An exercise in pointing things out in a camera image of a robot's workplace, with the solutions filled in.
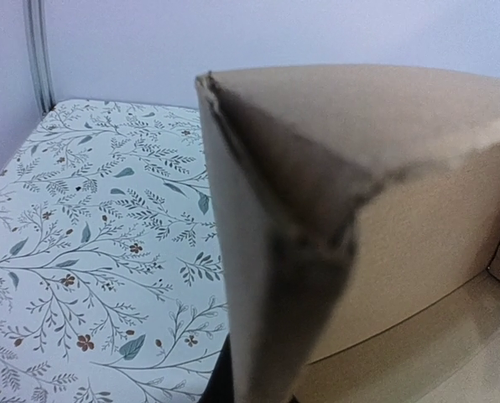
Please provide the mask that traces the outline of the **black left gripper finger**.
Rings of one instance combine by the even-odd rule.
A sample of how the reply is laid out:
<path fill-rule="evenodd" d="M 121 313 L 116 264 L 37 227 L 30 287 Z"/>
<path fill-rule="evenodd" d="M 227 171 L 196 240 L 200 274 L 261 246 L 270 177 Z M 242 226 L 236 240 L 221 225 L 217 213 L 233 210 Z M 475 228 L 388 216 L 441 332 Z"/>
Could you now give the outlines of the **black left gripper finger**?
<path fill-rule="evenodd" d="M 201 396 L 201 403 L 234 403 L 230 334 L 222 345 L 215 367 Z"/>

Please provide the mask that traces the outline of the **brown cardboard box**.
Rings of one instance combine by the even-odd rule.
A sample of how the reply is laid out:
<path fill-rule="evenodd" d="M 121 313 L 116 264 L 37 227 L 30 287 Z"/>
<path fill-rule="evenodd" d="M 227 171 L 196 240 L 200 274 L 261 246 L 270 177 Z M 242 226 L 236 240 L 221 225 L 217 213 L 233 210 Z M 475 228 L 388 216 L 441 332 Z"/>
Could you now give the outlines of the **brown cardboard box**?
<path fill-rule="evenodd" d="M 500 79 L 197 77 L 235 402 L 500 402 Z"/>

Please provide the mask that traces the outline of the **floral patterned table mat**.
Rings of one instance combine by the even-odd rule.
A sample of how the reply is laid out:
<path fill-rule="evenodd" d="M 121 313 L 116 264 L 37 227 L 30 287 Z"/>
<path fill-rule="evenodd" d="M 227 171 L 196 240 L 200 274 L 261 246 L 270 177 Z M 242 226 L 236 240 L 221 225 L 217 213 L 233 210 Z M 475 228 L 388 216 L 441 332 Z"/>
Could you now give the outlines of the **floral patterned table mat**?
<path fill-rule="evenodd" d="M 199 113 L 57 104 L 0 174 L 0 402 L 196 402 L 227 328 Z"/>

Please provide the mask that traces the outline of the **left aluminium corner post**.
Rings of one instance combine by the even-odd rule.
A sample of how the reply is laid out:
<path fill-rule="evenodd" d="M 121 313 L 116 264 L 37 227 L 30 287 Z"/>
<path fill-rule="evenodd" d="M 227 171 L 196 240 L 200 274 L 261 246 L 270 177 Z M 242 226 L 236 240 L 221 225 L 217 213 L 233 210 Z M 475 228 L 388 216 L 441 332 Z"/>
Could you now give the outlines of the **left aluminium corner post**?
<path fill-rule="evenodd" d="M 44 116 L 56 104 L 49 64 L 44 1 L 24 0 L 23 15 L 34 96 Z"/>

